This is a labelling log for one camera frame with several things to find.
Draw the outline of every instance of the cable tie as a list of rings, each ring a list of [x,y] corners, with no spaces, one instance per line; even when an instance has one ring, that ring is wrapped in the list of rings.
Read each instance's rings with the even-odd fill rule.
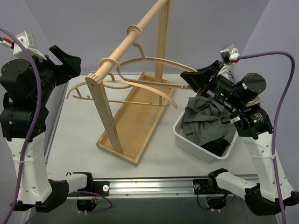
[[[278,158],[278,154],[277,154],[277,153],[275,153],[274,155],[271,155],[271,156],[270,156],[270,158],[271,158],[271,159]]]

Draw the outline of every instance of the wooden clothes hanger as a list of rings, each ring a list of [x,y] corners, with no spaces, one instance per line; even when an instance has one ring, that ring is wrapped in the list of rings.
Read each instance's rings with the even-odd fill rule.
[[[141,54],[141,58],[135,58],[135,59],[131,59],[128,61],[125,61],[121,64],[118,63],[118,61],[109,58],[109,57],[105,57],[102,58],[100,60],[100,66],[104,63],[104,62],[111,62],[116,66],[116,70],[118,75],[124,80],[124,81],[128,81],[128,82],[134,82],[134,83],[140,83],[140,84],[144,84],[144,85],[154,85],[154,86],[160,86],[160,87],[174,87],[174,88],[181,88],[181,89],[191,89],[188,85],[178,85],[178,84],[166,84],[166,83],[161,83],[161,82],[151,82],[151,81],[145,81],[145,80],[137,80],[137,79],[130,79],[130,78],[126,78],[122,75],[121,73],[121,68],[125,65],[128,64],[132,64],[132,63],[136,63],[136,62],[154,62],[154,63],[161,63],[161,64],[167,64],[176,68],[179,68],[181,70],[185,70],[185,71],[189,71],[189,72],[197,72],[196,69],[191,68],[187,65],[178,63],[178,62],[174,62],[168,59],[164,59],[164,58],[158,58],[158,57],[147,57],[144,53],[144,50],[141,46],[141,44],[134,42],[133,46],[138,48]]]
[[[152,88],[152,87],[149,87],[149,86],[146,86],[146,85],[143,85],[143,84],[139,84],[139,83],[131,83],[131,82],[127,82],[127,81],[122,81],[122,80],[103,80],[104,83],[120,83],[120,84],[126,84],[130,87],[132,86],[136,86],[138,88],[143,88],[143,89],[146,89],[146,90],[149,90],[155,94],[158,94],[159,95],[159,104],[154,104],[152,101],[150,101],[149,103],[142,103],[142,102],[133,102],[133,101],[122,101],[122,100],[108,100],[109,102],[113,102],[113,103],[124,103],[124,104],[138,104],[138,105],[150,105],[150,106],[168,106],[169,104],[162,104],[162,98],[166,99],[169,103],[171,103],[174,108],[178,108],[178,105],[177,103],[170,97],[168,96],[167,94],[163,93],[162,91],[160,90],[157,90],[155,88]],[[80,86],[83,86],[83,85],[86,85],[86,82],[81,82],[81,83],[78,83],[77,85],[74,85],[73,87],[71,87],[71,89],[68,91],[67,95],[66,95],[66,99],[69,98],[70,96],[70,93],[73,91],[73,90],[76,90],[78,96],[76,95],[73,95],[74,98],[77,98],[77,99],[84,99],[84,100],[93,100],[89,95],[87,95],[86,97],[83,97],[78,89],[78,87]],[[109,85],[106,85],[106,87],[108,88],[115,88],[115,86],[109,86]]]

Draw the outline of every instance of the wooden post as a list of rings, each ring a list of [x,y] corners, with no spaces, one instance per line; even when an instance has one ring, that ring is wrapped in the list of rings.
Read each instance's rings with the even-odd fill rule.
[[[98,113],[102,119],[104,128],[109,136],[111,145],[115,151],[122,153],[121,143],[116,131],[116,127],[115,125],[111,125],[114,124],[114,121],[103,82],[95,74],[89,74],[88,76],[91,78],[87,78],[86,83],[88,87],[92,87],[89,88],[89,90],[93,97],[93,101]]]
[[[123,42],[118,46],[118,48],[112,53],[110,58],[119,61],[120,58],[125,54],[129,47],[135,42],[137,37],[146,28],[148,23],[154,18],[154,16],[159,12],[159,10],[168,2],[168,0],[158,0],[156,4],[146,13],[146,15],[137,24],[137,28],[132,29]],[[121,143],[116,131],[116,126],[112,117],[111,109],[107,99],[107,95],[104,89],[102,80],[114,67],[112,62],[104,62],[100,68],[95,72],[95,74],[89,74],[85,80],[89,91],[92,95],[95,106],[101,117],[105,130],[108,134],[109,140],[111,142],[112,148],[117,152],[122,152]]]
[[[163,6],[163,8],[160,10],[160,14],[159,14],[159,28],[158,28],[158,40],[157,40],[157,57],[159,58],[165,58],[170,4],[171,4],[171,0],[168,0],[167,3]],[[162,81],[163,68],[164,68],[163,64],[156,63],[155,82]]]

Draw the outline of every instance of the gray cloth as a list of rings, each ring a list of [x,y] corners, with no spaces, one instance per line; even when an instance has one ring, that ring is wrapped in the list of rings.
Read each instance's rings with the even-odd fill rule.
[[[198,146],[222,137],[231,144],[235,126],[222,124],[220,119],[223,117],[228,118],[229,112],[214,98],[189,98],[182,123],[186,138]]]

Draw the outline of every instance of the wooden tray base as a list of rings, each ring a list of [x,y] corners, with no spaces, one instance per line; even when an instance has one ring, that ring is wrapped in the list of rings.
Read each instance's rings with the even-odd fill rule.
[[[139,79],[153,82],[154,76],[143,73]],[[174,88],[157,88],[168,96],[171,96],[174,92]],[[159,96],[148,90],[133,87],[125,101],[144,103],[152,101],[154,104],[159,104]],[[98,140],[96,144],[97,147],[121,157],[134,165],[138,165],[141,155],[154,133],[165,109],[166,106],[122,104],[114,116],[114,122],[120,138],[123,154],[112,149],[106,131]]]

